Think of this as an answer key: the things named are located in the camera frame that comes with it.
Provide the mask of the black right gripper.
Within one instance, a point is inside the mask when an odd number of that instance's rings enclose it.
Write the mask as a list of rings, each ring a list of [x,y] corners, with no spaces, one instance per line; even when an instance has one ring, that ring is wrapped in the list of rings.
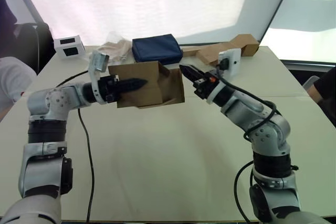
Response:
[[[194,93],[202,100],[207,99],[210,93],[219,84],[215,70],[202,72],[193,65],[179,65],[181,73],[193,82]]]

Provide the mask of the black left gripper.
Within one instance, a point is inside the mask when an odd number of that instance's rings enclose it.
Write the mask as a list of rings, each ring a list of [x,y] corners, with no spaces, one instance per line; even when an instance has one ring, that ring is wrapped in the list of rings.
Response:
[[[99,93],[106,103],[117,102],[121,95],[136,91],[147,84],[147,80],[140,78],[130,78],[120,80],[117,75],[101,77],[98,81]]]

